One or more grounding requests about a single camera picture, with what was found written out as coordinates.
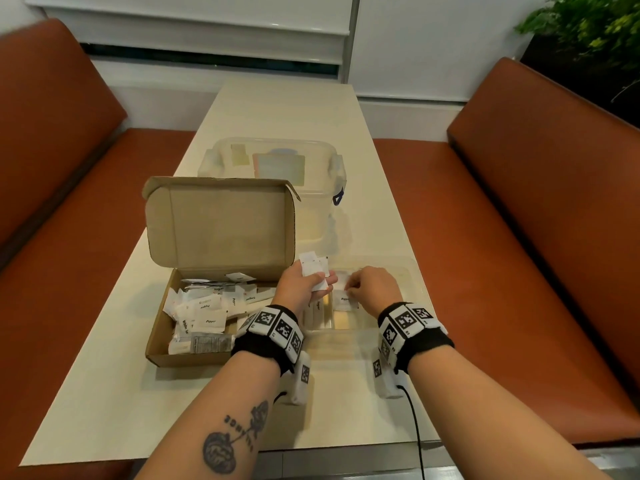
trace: person's right arm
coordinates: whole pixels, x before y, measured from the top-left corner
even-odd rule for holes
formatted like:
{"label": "person's right arm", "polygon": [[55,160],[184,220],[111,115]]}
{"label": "person's right arm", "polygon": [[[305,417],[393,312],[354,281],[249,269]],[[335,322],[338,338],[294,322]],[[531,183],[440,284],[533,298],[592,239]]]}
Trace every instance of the person's right arm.
{"label": "person's right arm", "polygon": [[[382,268],[357,271],[346,288],[375,318],[403,300],[395,279]],[[407,370],[465,478],[609,478],[454,348],[440,346],[418,353],[409,360]]]}

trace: black planter box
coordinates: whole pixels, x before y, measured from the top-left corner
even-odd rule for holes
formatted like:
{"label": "black planter box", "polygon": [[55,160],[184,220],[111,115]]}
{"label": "black planter box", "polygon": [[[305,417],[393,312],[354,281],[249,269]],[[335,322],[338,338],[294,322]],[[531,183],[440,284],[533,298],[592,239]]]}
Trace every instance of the black planter box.
{"label": "black planter box", "polygon": [[562,48],[555,37],[536,35],[522,59],[524,65],[640,128],[640,73],[623,71],[594,57]]}

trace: cardboard flap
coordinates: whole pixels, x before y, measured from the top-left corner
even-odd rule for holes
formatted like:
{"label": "cardboard flap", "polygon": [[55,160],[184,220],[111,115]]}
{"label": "cardboard flap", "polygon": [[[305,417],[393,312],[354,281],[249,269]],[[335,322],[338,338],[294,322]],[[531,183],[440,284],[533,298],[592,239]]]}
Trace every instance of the cardboard flap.
{"label": "cardboard flap", "polygon": [[151,177],[143,189],[151,258],[187,278],[240,271],[277,280],[295,257],[293,193],[286,180]]}

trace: cardboard box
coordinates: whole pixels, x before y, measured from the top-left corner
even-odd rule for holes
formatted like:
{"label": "cardboard box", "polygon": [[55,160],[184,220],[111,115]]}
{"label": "cardboard box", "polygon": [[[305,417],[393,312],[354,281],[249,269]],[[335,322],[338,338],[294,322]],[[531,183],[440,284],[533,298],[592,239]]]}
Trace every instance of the cardboard box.
{"label": "cardboard box", "polygon": [[[241,272],[272,284],[295,260],[293,197],[286,180],[151,177],[143,189],[151,259],[173,268],[145,355],[158,367],[220,365],[229,352],[169,355],[175,322],[163,311],[183,278],[226,281]],[[236,332],[227,322],[225,333]]]}

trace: person's left arm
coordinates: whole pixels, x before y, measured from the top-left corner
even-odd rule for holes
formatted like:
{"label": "person's left arm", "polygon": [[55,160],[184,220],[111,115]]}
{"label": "person's left arm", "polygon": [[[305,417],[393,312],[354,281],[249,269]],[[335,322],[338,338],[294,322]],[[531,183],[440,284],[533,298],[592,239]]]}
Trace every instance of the person's left arm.
{"label": "person's left arm", "polygon": [[[326,277],[329,289],[312,293],[322,279],[323,273],[303,277],[296,261],[282,274],[271,304],[300,318],[303,307],[328,294],[337,281],[332,272]],[[267,337],[252,340],[270,344]],[[281,373],[274,358],[236,351],[167,432],[137,480],[199,480],[212,474],[228,480],[251,478]]]}

